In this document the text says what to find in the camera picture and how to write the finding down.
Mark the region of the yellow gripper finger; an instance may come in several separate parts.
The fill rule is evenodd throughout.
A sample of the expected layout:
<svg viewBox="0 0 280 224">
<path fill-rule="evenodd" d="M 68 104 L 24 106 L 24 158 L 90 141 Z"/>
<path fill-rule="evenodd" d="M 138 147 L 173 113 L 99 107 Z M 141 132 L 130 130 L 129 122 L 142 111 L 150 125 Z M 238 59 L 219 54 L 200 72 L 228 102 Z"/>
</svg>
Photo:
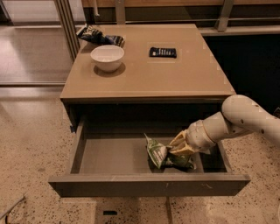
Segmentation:
<svg viewBox="0 0 280 224">
<path fill-rule="evenodd" d="M 171 147 L 184 148 L 186 145 L 186 131 L 180 131 L 169 143 Z"/>
<path fill-rule="evenodd" d="M 192 155 L 196 152 L 199 152 L 198 149 L 193 148 L 191 145 L 189 144 L 185 144 L 185 145 L 179 145 L 176 147 L 172 147 L 169 152 L 173 155 L 176 156 L 188 156 L 188 155 Z"/>
</svg>

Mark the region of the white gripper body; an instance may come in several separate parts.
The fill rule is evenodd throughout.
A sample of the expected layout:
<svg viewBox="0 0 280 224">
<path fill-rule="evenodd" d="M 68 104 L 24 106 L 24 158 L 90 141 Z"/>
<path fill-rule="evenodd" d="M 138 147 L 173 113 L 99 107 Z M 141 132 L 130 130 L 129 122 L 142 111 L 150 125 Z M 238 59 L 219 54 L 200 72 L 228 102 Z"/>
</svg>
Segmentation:
<svg viewBox="0 0 280 224">
<path fill-rule="evenodd" d="M 201 120 L 193 122 L 188 127 L 185 139 L 192 148 L 199 152 L 208 151 L 215 146 L 215 142 L 208 136 Z"/>
</svg>

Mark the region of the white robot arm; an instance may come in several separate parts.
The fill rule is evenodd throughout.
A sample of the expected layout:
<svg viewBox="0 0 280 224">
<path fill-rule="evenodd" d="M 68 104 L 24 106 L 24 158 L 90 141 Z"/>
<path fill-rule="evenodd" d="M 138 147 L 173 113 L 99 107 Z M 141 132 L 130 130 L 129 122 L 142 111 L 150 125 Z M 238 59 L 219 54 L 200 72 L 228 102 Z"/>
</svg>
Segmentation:
<svg viewBox="0 0 280 224">
<path fill-rule="evenodd" d="M 192 155 L 207 151 L 219 141 L 259 133 L 280 146 L 280 119 L 264 110 L 245 95 L 229 96 L 221 105 L 221 112 L 193 122 L 169 143 L 173 155 Z"/>
</svg>

